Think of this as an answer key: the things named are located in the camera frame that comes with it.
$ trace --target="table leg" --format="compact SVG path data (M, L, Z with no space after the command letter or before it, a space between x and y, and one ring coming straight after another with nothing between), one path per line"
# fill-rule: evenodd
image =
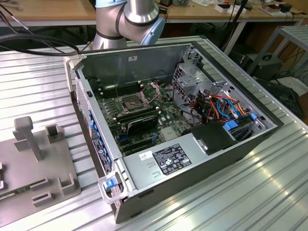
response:
M302 24L302 22L304 21L304 19L295 22L295 26L300 26ZM277 57L280 55L280 53L282 52L283 48L285 47L285 45L287 44L289 40L287 38L284 38L282 40L282 42L279 44L279 46L276 48L276 50L274 51L274 55L276 55Z
M235 29L235 32L233 33L231 39L230 39L229 42L228 42L228 45L227 45L225 51L224 51L224 53L225 53L226 55L229 55L229 54L230 54L230 52L231 52L233 46L235 45L237 39L239 38L239 36L240 36L242 30L244 29L246 23L247 23L247 21L246 21L246 20L243 20L242 22L240 22L240 23L237 25L237 27L236 27L236 29Z

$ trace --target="power supply label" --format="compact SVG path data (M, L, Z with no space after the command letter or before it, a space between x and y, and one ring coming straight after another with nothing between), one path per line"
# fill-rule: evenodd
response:
M192 164L178 143L153 153L153 156L164 175L169 175Z

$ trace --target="aluminum extrusion table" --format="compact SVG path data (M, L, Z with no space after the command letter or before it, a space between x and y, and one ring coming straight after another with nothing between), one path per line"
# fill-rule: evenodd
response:
M285 126L243 160L137 217L115 224L111 207L103 201L97 187L98 177L72 107L62 59L3 52L0 138L11 137L13 119L20 115L30 115L35 130L51 123L63 126L82 192L1 231L308 230L308 127L209 40L196 36L165 38L158 43L192 40L216 58ZM212 67L204 68L209 74L214 73Z
M269 40L266 42L261 52L257 56L257 58L250 65L247 70L248 74L252 74L258 63L261 61L265 53L271 47L271 45L275 42L276 38L282 35L284 36L284 40L277 47L274 54L278 57L281 53L283 47L286 45L288 41L295 43L298 47L308 51L308 26L279 26L275 29L274 33L271 35ZM301 70L304 69L308 65L308 59L301 64L301 66L296 70L295 75L299 74Z

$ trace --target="blue latch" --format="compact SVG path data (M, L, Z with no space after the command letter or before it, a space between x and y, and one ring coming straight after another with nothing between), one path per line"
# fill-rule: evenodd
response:
M257 119L257 115L255 113L251 113L250 114L250 117L253 119L253 120L256 120Z
M90 129L93 129L94 128L94 120L91 120L90 121Z
M227 131L231 130L232 128L236 128L239 126L234 120L230 120L225 123L224 127Z
M111 178L109 180L104 181L104 187L106 190L111 189L115 186L117 186L117 180L116 178Z

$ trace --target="black cable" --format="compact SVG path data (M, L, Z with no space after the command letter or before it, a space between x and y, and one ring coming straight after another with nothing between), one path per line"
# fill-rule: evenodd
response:
M13 15L6 7L4 7L2 4L0 4L0 7L1 7L2 9L4 9L4 10L12 17L12 19L14 19L16 22L18 22L18 23L19 23L24 29L26 29L30 34L34 35L34 33L33 33L28 27L26 27L26 26L23 25L21 22L19 22L19 21L14 17L14 15ZM9 21L7 20L7 18L6 18L4 15L3 15L3 17L4 17L5 20L6 20L5 24L6 24L14 33L17 33L17 32L14 30L14 28L12 27L12 25L9 23ZM44 43L45 45L47 45L47 46L50 47L50 48L55 49L55 50L58 51L58 52L64 53L64 51L55 48L53 45L50 45L50 44L48 44L48 43L46 43L46 42L44 42L44 41L42 41L42 40L40 40L40 42Z
M295 57L295 60L294 60L294 63L293 65L290 67L289 71L291 71L295 66L296 64L299 62L299 60L304 56L305 52L302 53L302 55L299 57L299 59L297 60L297 56L299 55L299 49L298 49L298 52L297 52L297 56Z
M227 25L226 25L225 30L224 30L224 31L223 31L223 33L222 33L222 36L220 37L220 41L219 41L219 43L221 43L221 42L222 42L222 39L223 39L223 37L225 36L225 33L226 33L226 30L227 30L227 27L228 27L228 25L229 25L229 23L230 23L230 21L231 21L231 19L232 19L232 16L233 16L234 8L235 8L235 2L234 2L234 5L233 5L233 9L232 9L232 13L231 13L231 15L230 15L229 21L228 21L228 23L227 23Z
M94 39L92 39L91 42L89 42L81 51L84 51L93 41Z
M295 55L292 55L292 56L288 57L284 62L288 61L289 59L292 59L294 56L297 56L297 55L298 55L298 54L295 54ZM287 70L287 71L281 71L281 72L279 73L279 71L280 71L281 68L282 68L282 65L280 66L280 68L278 69L277 73L276 73L274 76L279 76L282 72L286 72L285 75L288 75L288 73L289 73L289 75L291 75L291 73L289 72L289 70Z
M19 48L13 48L6 45L3 45L2 43L12 40L23 40L23 39L30 39L30 40L43 40L48 42L54 42L60 45L68 46L72 48L74 51L68 52L68 53L51 53L51 52L41 52L41 51L31 51L31 50L25 50L25 49L19 49ZM53 56L53 57L65 57L65 56L72 56L77 55L80 53L78 47L76 47L74 44L67 42L62 39L50 37L50 36L43 36L43 35L32 35L32 34L11 34L11 35L3 35L0 37L0 45L4 46L8 49L12 49L14 51L27 53L27 54L34 54L34 55L44 55L44 56Z
M173 83L173 89L172 89L172 101L174 103L174 105L176 105L176 107L178 109L180 109L180 107L175 103L174 101L174 92L175 92L175 85L176 85L177 81L175 80L174 83ZM186 112L186 111L183 111L182 109L180 109L182 112L186 113L186 114L189 114L191 115L192 117L196 117L197 119L200 119L199 117L197 117L196 115L192 114L192 113L189 113L189 112Z
M241 13L242 13L242 11L243 11L243 8L244 8L244 6L246 5L247 2L248 2L248 0L243 0L243 1L242 1L241 6L240 6L240 9L239 9L238 12L236 13L236 15L235 15L235 17L234 17L234 19L233 19L233 22L232 22L232 24L231 24L231 26L227 25L226 35L232 33L232 32L235 30L235 28L236 28L236 22L237 22L238 18L240 17L240 15L241 15ZM225 44L226 37L227 37L226 35L224 35L224 36L222 37L222 41L219 43L219 46L218 46L218 47L219 47L220 49L222 49L222 47L223 47L224 44Z
M0 18L2 19L2 21L14 32L14 33L18 33L13 26L10 24L9 20L5 17L5 15L2 13L2 11L0 11Z

